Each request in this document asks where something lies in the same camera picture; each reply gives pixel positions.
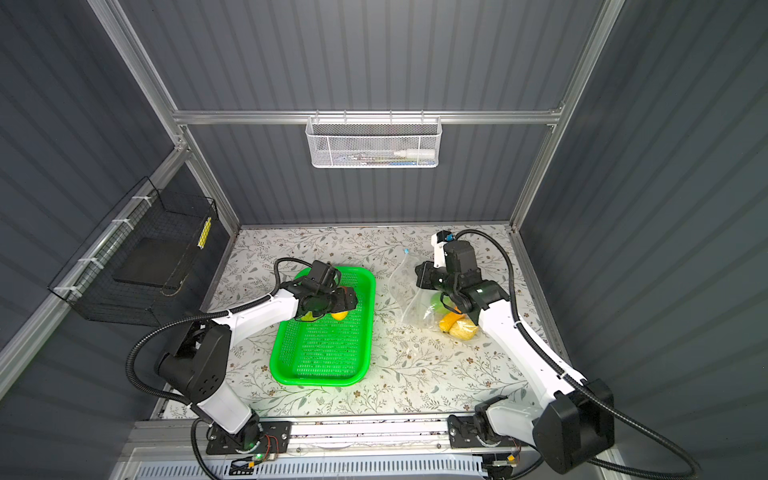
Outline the orange carrot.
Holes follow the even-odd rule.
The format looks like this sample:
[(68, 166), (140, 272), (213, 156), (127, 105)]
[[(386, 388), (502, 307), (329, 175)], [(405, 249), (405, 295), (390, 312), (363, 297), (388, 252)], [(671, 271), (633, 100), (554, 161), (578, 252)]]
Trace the orange carrot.
[(442, 332), (448, 333), (453, 325), (463, 318), (464, 315), (461, 313), (449, 312), (439, 320), (438, 327)]

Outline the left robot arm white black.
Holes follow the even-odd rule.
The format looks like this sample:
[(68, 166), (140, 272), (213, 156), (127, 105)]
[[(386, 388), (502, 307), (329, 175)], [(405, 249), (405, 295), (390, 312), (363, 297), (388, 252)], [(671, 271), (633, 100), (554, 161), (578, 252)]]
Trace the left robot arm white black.
[(275, 262), (276, 286), (265, 296), (193, 320), (158, 361), (158, 375), (181, 394), (182, 402), (230, 435), (256, 422), (256, 414), (226, 380), (231, 348), (282, 322), (314, 321), (358, 306), (355, 290), (342, 285), (341, 271), (328, 263), (304, 262), (308, 273), (280, 280), (280, 264), (294, 261), (283, 257)]

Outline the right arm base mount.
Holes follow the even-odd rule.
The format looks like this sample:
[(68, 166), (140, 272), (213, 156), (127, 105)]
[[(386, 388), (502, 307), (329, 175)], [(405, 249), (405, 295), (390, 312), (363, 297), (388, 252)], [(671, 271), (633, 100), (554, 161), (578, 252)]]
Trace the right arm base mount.
[(513, 437), (496, 434), (487, 421), (475, 415), (449, 415), (447, 430), (450, 446), (454, 449), (504, 447), (513, 450), (525, 446)]

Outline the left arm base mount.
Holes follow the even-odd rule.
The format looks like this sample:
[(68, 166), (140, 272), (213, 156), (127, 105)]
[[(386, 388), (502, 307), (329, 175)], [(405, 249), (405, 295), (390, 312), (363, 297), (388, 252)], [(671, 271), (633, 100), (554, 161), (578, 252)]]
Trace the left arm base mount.
[(217, 424), (206, 434), (207, 455), (278, 455), (287, 451), (293, 424), (288, 421), (251, 421), (239, 433)]

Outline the clear zip top bag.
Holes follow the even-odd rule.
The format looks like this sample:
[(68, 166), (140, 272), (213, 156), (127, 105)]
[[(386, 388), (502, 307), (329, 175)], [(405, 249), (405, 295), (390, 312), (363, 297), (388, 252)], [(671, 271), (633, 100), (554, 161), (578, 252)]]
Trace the clear zip top bag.
[[(402, 260), (387, 281), (388, 291), (400, 310), (397, 318), (402, 324), (409, 327), (450, 335), (439, 329), (438, 323), (441, 318), (436, 317), (433, 313), (431, 300), (434, 297), (439, 297), (451, 312), (461, 312), (447, 295), (442, 296), (439, 291), (417, 287), (416, 281), (421, 276), (416, 273), (415, 268), (419, 264), (420, 262), (414, 254), (410, 252), (410, 255), (406, 255), (403, 250)], [(463, 319), (471, 320), (468, 315), (463, 315)]]

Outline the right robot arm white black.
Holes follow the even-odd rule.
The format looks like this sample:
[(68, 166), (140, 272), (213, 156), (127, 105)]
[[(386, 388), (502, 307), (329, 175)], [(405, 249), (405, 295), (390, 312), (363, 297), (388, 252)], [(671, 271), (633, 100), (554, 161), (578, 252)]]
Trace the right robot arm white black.
[(415, 268), (416, 285), (447, 296), (517, 365), (535, 396), (522, 406), (506, 396), (478, 404), (470, 432), (486, 445), (515, 440), (535, 448), (552, 470), (564, 474), (615, 443), (613, 416), (590, 399), (613, 401), (601, 381), (579, 392), (567, 382), (584, 376), (560, 358), (517, 310), (513, 287), (483, 278), (470, 243), (446, 230), (431, 238), (434, 258)]

